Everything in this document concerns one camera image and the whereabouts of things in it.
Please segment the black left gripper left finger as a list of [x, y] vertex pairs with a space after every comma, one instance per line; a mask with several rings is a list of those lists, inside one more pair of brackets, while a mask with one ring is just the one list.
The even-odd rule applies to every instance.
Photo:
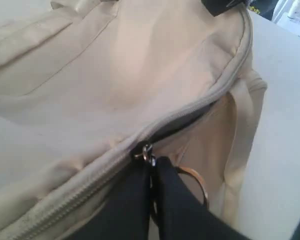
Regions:
[[146, 240], [149, 231], [150, 176], [134, 163], [99, 214], [82, 230], [83, 240]]

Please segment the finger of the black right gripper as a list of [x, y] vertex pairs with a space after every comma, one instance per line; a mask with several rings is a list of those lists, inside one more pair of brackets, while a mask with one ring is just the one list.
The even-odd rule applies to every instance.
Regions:
[[247, 0], [201, 0], [201, 3], [214, 17], [227, 12], [228, 10], [234, 8], [237, 5], [248, 5]]

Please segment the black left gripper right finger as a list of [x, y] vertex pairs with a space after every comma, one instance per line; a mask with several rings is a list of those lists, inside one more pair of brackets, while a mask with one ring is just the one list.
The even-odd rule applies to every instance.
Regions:
[[191, 193], [166, 156], [156, 161], [157, 214], [161, 240], [241, 240]]

